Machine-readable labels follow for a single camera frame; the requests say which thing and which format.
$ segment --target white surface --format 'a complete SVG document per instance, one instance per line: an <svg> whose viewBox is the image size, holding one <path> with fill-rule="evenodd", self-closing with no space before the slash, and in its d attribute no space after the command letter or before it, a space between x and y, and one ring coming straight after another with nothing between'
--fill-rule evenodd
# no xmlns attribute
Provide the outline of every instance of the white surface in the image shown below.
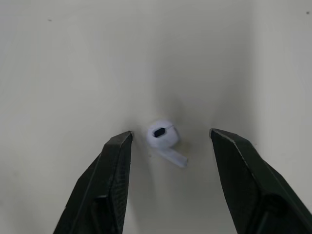
<svg viewBox="0 0 312 234"><path fill-rule="evenodd" d="M235 233L208 129L236 132L312 210L309 0L1 0L0 232L53 232L133 130L125 234ZM182 170L140 142L171 119Z"/></svg>

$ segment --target white earbud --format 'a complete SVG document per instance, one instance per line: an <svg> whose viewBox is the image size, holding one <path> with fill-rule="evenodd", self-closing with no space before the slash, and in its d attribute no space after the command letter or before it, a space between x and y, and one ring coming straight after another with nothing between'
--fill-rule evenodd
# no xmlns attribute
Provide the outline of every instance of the white earbud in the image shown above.
<svg viewBox="0 0 312 234"><path fill-rule="evenodd" d="M155 122L149 127L146 138L149 145L157 149L165 159L182 168L187 166L187 157L171 149L180 140L171 122L167 120Z"/></svg>

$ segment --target white wall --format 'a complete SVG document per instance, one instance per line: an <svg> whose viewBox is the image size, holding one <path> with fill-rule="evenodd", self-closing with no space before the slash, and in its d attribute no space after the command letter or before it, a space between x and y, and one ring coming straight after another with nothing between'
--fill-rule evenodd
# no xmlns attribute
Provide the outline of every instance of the white wall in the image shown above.
<svg viewBox="0 0 312 234"><path fill-rule="evenodd" d="M312 210L310 10L308 0L1 0L1 233L52 233L77 178L129 129L125 234L235 233L211 127L250 139ZM180 130L186 170L142 143L159 117Z"/></svg>

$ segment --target white background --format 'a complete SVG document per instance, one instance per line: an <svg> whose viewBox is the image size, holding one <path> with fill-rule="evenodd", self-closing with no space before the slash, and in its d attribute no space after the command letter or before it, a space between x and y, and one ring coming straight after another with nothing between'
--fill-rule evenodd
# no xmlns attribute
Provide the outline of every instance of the white background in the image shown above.
<svg viewBox="0 0 312 234"><path fill-rule="evenodd" d="M126 130L125 234L235 233L212 127L248 138L312 211L311 41L310 0L1 0L0 232L53 233ZM146 148L158 118L187 169Z"/></svg>

